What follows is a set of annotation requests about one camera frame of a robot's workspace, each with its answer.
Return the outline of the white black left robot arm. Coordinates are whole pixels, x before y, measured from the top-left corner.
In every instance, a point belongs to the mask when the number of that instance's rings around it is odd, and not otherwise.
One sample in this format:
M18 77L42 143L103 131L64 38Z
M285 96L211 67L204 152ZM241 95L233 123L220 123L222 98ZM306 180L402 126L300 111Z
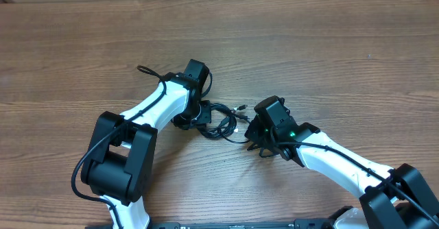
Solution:
M205 63L190 60L182 73L160 75L157 89L137 106L97 119L87 152L71 176L72 191L80 198L104 203L111 216L108 228L149 228L143 191L152 173L158 133L170 122L188 130L208 123L210 103L203 98L212 80Z

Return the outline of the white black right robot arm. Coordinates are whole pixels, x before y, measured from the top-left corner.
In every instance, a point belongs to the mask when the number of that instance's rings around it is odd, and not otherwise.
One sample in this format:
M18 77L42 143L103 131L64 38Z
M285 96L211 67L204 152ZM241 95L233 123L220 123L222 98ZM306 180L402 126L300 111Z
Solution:
M285 100L276 95L254 107L246 130L251 150L270 151L317 171L359 200L343 208L328 228L437 228L438 198L419 170L409 164L392 168L368 160L333 141L320 128L297 124Z

